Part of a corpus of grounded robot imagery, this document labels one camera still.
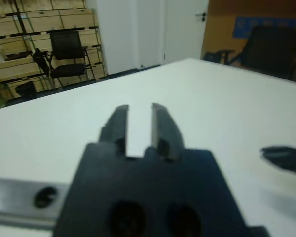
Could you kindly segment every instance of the chair leg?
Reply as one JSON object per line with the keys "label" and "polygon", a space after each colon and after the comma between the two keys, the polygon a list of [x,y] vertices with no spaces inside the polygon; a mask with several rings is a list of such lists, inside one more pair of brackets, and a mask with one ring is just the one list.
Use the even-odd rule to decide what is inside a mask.
{"label": "chair leg", "polygon": [[61,83],[60,79],[57,78],[57,80],[59,81],[59,84],[60,84],[61,88],[63,88],[64,86],[63,86],[63,84]]}
{"label": "chair leg", "polygon": [[53,87],[54,87],[54,89],[56,89],[56,82],[55,82],[55,78],[52,78],[52,80],[53,80]]}
{"label": "chair leg", "polygon": [[92,68],[92,64],[91,64],[91,61],[90,61],[89,54],[88,54],[87,50],[85,50],[85,53],[86,53],[86,55],[87,55],[87,58],[88,58],[88,61],[89,61],[90,67],[91,67],[91,72],[92,72],[93,80],[96,82],[96,80],[95,80],[95,76],[94,76],[94,72],[93,72],[93,68]]}

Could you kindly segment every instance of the table surface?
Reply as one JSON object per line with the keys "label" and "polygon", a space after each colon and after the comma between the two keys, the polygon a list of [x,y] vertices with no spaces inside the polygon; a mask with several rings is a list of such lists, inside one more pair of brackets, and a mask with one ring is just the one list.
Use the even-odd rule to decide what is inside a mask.
{"label": "table surface", "polygon": [[[296,174],[260,157],[296,147],[296,83],[194,59],[0,109],[0,178],[65,182],[116,106],[128,104],[127,154],[151,144],[152,103],[166,106],[187,148],[211,150],[248,225],[296,237]],[[51,232],[0,226],[0,237]]]}

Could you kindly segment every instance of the black object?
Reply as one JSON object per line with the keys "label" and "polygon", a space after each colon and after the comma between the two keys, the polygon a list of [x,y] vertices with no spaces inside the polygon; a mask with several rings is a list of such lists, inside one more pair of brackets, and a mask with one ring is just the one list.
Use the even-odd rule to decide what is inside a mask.
{"label": "black object", "polygon": [[25,100],[32,100],[37,98],[37,92],[32,81],[29,81],[22,85],[18,85],[15,88],[15,91],[21,96],[21,98]]}
{"label": "black object", "polygon": [[241,53],[230,61],[228,54],[225,54],[224,64],[231,65],[240,59],[241,66],[271,76],[290,79],[295,55],[295,29],[258,26],[252,29]]}
{"label": "black object", "polygon": [[266,147],[261,150],[264,158],[277,167],[296,173],[296,149],[290,147]]}
{"label": "black object", "polygon": [[221,63],[223,57],[224,63],[226,63],[228,61],[229,54],[234,52],[235,50],[219,50],[216,53],[207,52],[205,53],[203,60],[213,63]]}
{"label": "black object", "polygon": [[[163,130],[155,139],[165,140],[176,157],[172,146],[183,141],[168,141],[166,133],[180,140],[168,130],[177,126],[165,107],[153,109],[152,126]],[[53,236],[262,236],[246,227],[210,151],[182,149],[176,162],[165,162],[153,147],[143,158],[119,154],[116,141],[126,140],[127,110],[118,107],[100,142],[86,146]]]}
{"label": "black object", "polygon": [[47,52],[41,52],[38,48],[33,54],[33,61],[36,62],[44,73],[49,77],[49,66],[46,63],[45,57],[47,57]]}
{"label": "black object", "polygon": [[40,52],[39,49],[36,49],[36,52],[33,56],[34,61],[43,69],[43,71],[49,75],[49,70],[47,69],[47,64],[45,59],[47,60],[50,67],[50,76],[53,78],[54,87],[55,87],[55,78],[59,81],[61,87],[63,84],[61,83],[59,78],[63,77],[73,77],[80,76],[87,73],[86,64],[84,63],[74,63],[74,64],[66,64],[58,66],[57,68],[53,68],[51,61],[53,57],[57,60],[65,60],[65,59],[85,59],[87,56],[88,61],[91,65],[91,61],[88,55],[86,48],[82,47],[79,32],[78,31],[69,31],[69,32],[53,32],[50,33],[50,39],[52,43],[53,52],[50,57],[47,57],[47,52]]}

